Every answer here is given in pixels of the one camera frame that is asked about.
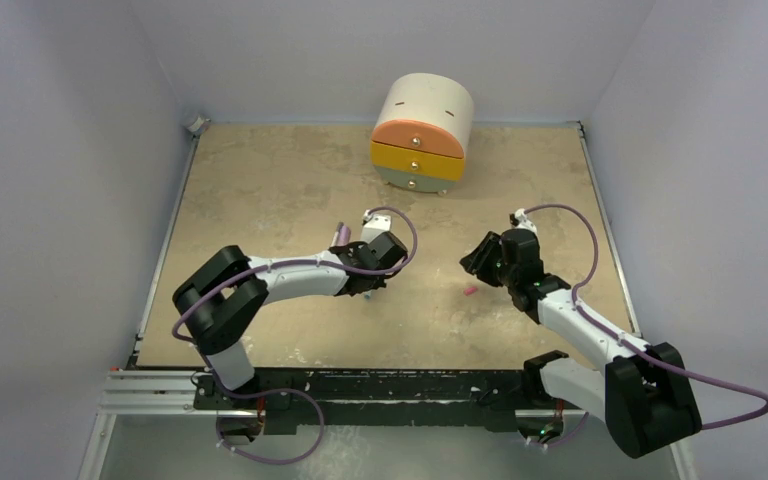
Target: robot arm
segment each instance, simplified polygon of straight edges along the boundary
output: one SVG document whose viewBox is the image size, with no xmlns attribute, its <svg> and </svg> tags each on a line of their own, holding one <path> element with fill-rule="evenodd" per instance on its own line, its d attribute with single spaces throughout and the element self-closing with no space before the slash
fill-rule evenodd
<svg viewBox="0 0 768 480">
<path fill-rule="evenodd" d="M 222 282 L 247 270 L 267 267 L 237 282 L 227 297 L 224 293 L 213 296 L 185 322 L 199 353 L 207 358 L 225 387 L 236 390 L 255 377 L 241 339 L 263 305 L 308 295 L 356 295 L 386 287 L 385 280 L 395 274 L 363 275 L 321 264 L 384 270 L 405 258 L 407 249 L 390 232 L 389 216 L 365 215 L 364 220 L 361 241 L 333 246 L 306 257 L 261 258 L 244 255 L 238 246 L 225 247 L 178 287 L 173 301 L 183 314 Z M 300 262 L 275 270 L 269 268 L 287 261 Z"/>
<path fill-rule="evenodd" d="M 511 214 L 510 221 L 513 228 L 501 235 L 488 232 L 461 259 L 461 266 L 488 285 L 506 287 L 518 310 L 561 335 L 596 368 L 550 352 L 525 362 L 527 393 L 560 398 L 590 412 L 605 422 L 611 437 L 632 458 L 697 433 L 702 421 L 688 379 L 649 365 L 587 322 L 575 307 L 620 339 L 684 368 L 678 351 L 668 343 L 653 346 L 623 332 L 582 301 L 573 305 L 570 285 L 543 269 L 534 224 L 523 210 Z"/>
</svg>

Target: robotic hand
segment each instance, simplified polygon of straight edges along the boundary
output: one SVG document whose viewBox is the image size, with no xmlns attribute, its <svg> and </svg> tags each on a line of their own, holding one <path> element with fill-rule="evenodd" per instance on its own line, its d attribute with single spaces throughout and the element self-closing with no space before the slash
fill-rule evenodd
<svg viewBox="0 0 768 480">
<path fill-rule="evenodd" d="M 517 210 L 510 220 L 513 228 L 501 235 L 488 232 L 461 259 L 461 266 L 488 285 L 507 288 L 518 310 L 560 334 L 596 367 L 550 352 L 525 362 L 528 385 L 523 388 L 535 396 L 567 400 L 604 421 L 616 444 L 632 458 L 698 432 L 702 421 L 688 379 L 650 365 L 622 342 L 684 368 L 678 351 L 668 343 L 653 346 L 623 332 L 583 301 L 574 304 L 570 285 L 544 271 L 537 228 L 525 211 Z M 576 307 L 613 336 L 586 321 Z"/>
<path fill-rule="evenodd" d="M 238 246 L 228 246 L 187 279 L 172 298 L 182 315 L 223 282 L 252 269 L 260 270 L 234 283 L 234 291 L 227 298 L 223 293 L 210 297 L 184 322 L 199 353 L 207 358 L 222 384 L 237 390 L 255 377 L 240 339 L 260 307 L 306 295 L 356 295 L 385 288 L 386 280 L 398 271 L 371 275 L 351 270 L 392 269 L 405 259 L 408 251 L 390 232 L 390 223 L 387 215 L 367 212 L 361 241 L 306 257 L 246 256 Z M 280 269 L 272 269 L 279 264 Z"/>
</svg>

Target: gray wall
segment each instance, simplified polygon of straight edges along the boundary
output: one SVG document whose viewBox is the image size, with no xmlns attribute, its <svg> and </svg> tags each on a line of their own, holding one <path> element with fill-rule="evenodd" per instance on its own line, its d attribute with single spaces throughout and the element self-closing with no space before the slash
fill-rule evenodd
<svg viewBox="0 0 768 480">
<path fill-rule="evenodd" d="M 220 121 L 369 121 L 396 78 L 450 76 L 476 118 L 589 115 L 654 0 L 140 0 L 173 87 Z"/>
<path fill-rule="evenodd" d="M 74 478 L 186 143 L 125 0 L 0 0 L 0 478 Z"/>
<path fill-rule="evenodd" d="M 768 2 L 658 1 L 588 138 L 646 336 L 768 391 Z M 704 420 L 760 406 L 694 389 Z M 692 444 L 702 478 L 768 479 L 768 416 Z"/>
</svg>

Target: table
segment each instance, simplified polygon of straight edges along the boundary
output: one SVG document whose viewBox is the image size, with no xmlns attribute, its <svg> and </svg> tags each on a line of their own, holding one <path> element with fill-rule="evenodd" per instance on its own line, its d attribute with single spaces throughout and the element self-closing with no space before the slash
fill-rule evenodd
<svg viewBox="0 0 768 480">
<path fill-rule="evenodd" d="M 145 326 L 138 365 L 198 366 L 170 329 L 174 290 L 218 249 L 239 245 L 261 257 L 327 248 L 338 221 L 359 234 L 361 215 L 397 207 L 419 231 L 414 262 L 372 298 L 305 297 L 264 307 L 243 341 L 255 366 L 521 368 L 560 349 L 559 336 L 517 311 L 505 289 L 479 284 L 458 260 L 519 207 L 560 202 L 609 242 L 579 132 L 572 126 L 477 127 L 463 179 L 447 195 L 386 185 L 369 161 L 371 126 L 214 125 L 200 139 Z M 532 215 L 546 270 L 583 278 L 592 246 L 580 221 L 560 210 Z M 394 233 L 410 233 L 394 218 Z M 582 297 L 631 331 L 620 272 L 611 255 Z M 478 292 L 463 294 L 476 285 Z"/>
</svg>

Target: cable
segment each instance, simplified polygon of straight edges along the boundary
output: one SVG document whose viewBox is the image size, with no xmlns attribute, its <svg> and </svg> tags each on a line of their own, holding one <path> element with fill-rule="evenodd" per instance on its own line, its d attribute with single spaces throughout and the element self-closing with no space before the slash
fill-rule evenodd
<svg viewBox="0 0 768 480">
<path fill-rule="evenodd" d="M 575 214 L 575 216 L 577 216 L 584 223 L 584 226 L 587 227 L 587 231 L 590 233 L 590 239 L 593 241 L 593 265 L 591 265 L 590 271 L 587 273 L 587 276 L 584 277 L 584 280 L 578 282 L 572 287 L 572 301 L 573 301 L 573 304 L 575 305 L 576 311 L 591 325 L 598 328 L 599 330 L 601 330 L 602 332 L 604 332 L 614 340 L 619 340 L 619 335 L 614 333 L 611 329 L 606 327 L 599 320 L 596 320 L 595 318 L 593 318 L 589 313 L 587 313 L 583 308 L 581 308 L 580 305 L 578 305 L 578 290 L 584 285 L 586 285 L 588 282 L 590 282 L 590 280 L 593 278 L 593 275 L 596 273 L 596 265 L 599 263 L 599 242 L 596 239 L 596 232 L 593 230 L 593 225 L 590 224 L 590 222 L 587 220 L 587 218 L 584 217 L 584 215 L 581 214 L 581 212 L 579 212 L 578 210 L 568 205 L 563 205 L 560 203 L 547 203 L 544 205 L 538 205 L 536 207 L 531 207 L 526 209 L 525 213 L 529 214 L 531 212 L 535 212 L 537 210 L 543 210 L 545 208 L 560 208 L 562 210 L 571 212 Z M 724 420 L 718 420 L 716 422 L 702 424 L 702 430 L 713 430 L 715 428 L 722 428 L 729 425 L 734 425 L 736 423 L 752 420 L 753 418 L 758 418 L 768 413 L 768 394 L 765 392 L 756 390 L 754 388 L 738 385 L 736 383 L 727 382 L 725 380 L 719 380 L 719 379 L 709 377 L 707 375 L 702 375 L 696 372 L 691 372 L 690 370 L 685 370 L 683 368 L 676 367 L 675 365 L 670 365 L 669 363 L 662 362 L 648 355 L 646 352 L 640 350 L 639 348 L 635 347 L 628 340 L 623 339 L 621 343 L 623 346 L 627 347 L 629 350 L 637 354 L 640 358 L 670 373 L 681 375 L 682 377 L 686 377 L 686 378 L 692 378 L 699 382 L 707 383 L 708 385 L 713 385 L 715 387 L 719 387 L 726 390 L 731 390 L 733 392 L 738 392 L 745 395 L 750 395 L 756 398 L 760 398 L 765 402 L 763 407 L 757 410 L 753 410 L 749 413 L 744 413 L 742 415 L 737 415 L 735 417 L 726 418 Z"/>
<path fill-rule="evenodd" d="M 280 262 L 275 262 L 271 266 L 261 265 L 259 267 L 250 268 L 220 283 L 219 285 L 216 286 L 216 288 L 214 288 L 213 290 L 210 290 L 204 296 L 198 299 L 198 301 L 196 301 L 196 303 L 194 303 L 193 306 L 187 309 L 187 311 L 185 311 L 181 315 L 181 318 L 179 318 L 178 321 L 175 322 L 175 325 L 172 327 L 172 336 L 177 338 L 178 340 L 189 342 L 195 345 L 195 341 L 193 340 L 192 337 L 181 335 L 178 332 L 178 330 L 181 328 L 181 325 L 183 325 L 184 322 L 186 322 L 187 319 L 190 318 L 190 316 L 192 316 L 196 310 L 198 310 L 202 305 L 204 305 L 207 301 L 209 301 L 215 295 L 218 295 L 223 289 L 236 284 L 237 282 L 243 280 L 244 278 L 247 278 L 251 275 L 255 275 L 260 272 L 264 272 L 270 268 L 282 268 L 282 267 L 288 267 L 291 265 L 325 265 L 328 267 L 338 268 L 348 273 L 357 273 L 361 275 L 387 275 L 387 274 L 396 273 L 400 271 L 401 269 L 405 268 L 413 260 L 413 257 L 416 255 L 416 249 L 419 245 L 419 238 L 416 233 L 416 227 L 414 226 L 413 222 L 410 221 L 407 215 L 405 215 L 401 210 L 395 207 L 390 207 L 390 206 L 376 207 L 369 210 L 369 213 L 380 212 L 382 210 L 390 211 L 400 216 L 402 220 L 405 221 L 405 223 L 407 224 L 408 228 L 411 231 L 411 237 L 413 237 L 413 245 L 411 246 L 411 251 L 410 253 L 408 253 L 408 256 L 405 257 L 405 259 L 400 264 L 394 267 L 386 268 L 384 270 L 366 270 L 363 268 L 351 267 L 348 265 L 343 265 L 341 263 L 335 263 L 331 261 L 317 262 L 317 260 L 312 260 L 312 259 L 293 259 L 293 260 L 284 260 Z M 301 390 L 296 390 L 293 388 L 275 388 L 272 390 L 266 390 L 263 392 L 257 392 L 257 393 L 246 394 L 246 395 L 232 392 L 231 390 L 228 390 L 228 388 L 226 388 L 225 385 L 222 384 L 222 382 L 219 379 L 219 376 L 216 374 L 216 370 L 214 370 L 213 366 L 210 364 L 210 360 L 208 360 L 207 357 L 204 355 L 201 355 L 201 358 L 204 360 L 205 365 L 207 365 L 208 368 L 210 368 L 210 370 L 213 372 L 214 382 L 216 383 L 219 390 L 221 390 L 222 393 L 225 394 L 225 396 L 229 398 L 236 398 L 239 400 L 250 400 L 254 398 L 265 397 L 268 395 L 274 395 L 277 393 L 288 393 L 292 395 L 297 395 L 307 400 L 308 402 L 310 402 L 310 404 L 313 405 L 314 410 L 316 410 L 317 417 L 319 417 L 319 434 L 316 437 L 316 441 L 313 442 L 313 445 L 304 453 L 292 458 L 287 458 L 287 459 L 267 458 L 267 457 L 261 457 L 260 455 L 255 455 L 252 453 L 248 453 L 244 450 L 238 449 L 237 447 L 228 443 L 228 441 L 225 440 L 225 438 L 223 437 L 222 430 L 220 428 L 220 420 L 218 418 L 216 420 L 216 435 L 219 438 L 219 443 L 217 444 L 217 446 L 223 446 L 232 453 L 236 453 L 238 455 L 246 457 L 250 460 L 254 460 L 256 462 L 265 463 L 268 465 L 287 465 L 290 463 L 298 462 L 300 460 L 304 460 L 305 458 L 310 456 L 310 454 L 312 454 L 314 450 L 316 450 L 316 448 L 322 442 L 322 438 L 325 436 L 325 415 L 322 413 L 322 408 L 319 406 L 318 403 L 316 403 L 316 400 L 314 400 L 313 397 L 311 397 L 305 392 L 302 392 Z"/>
</svg>

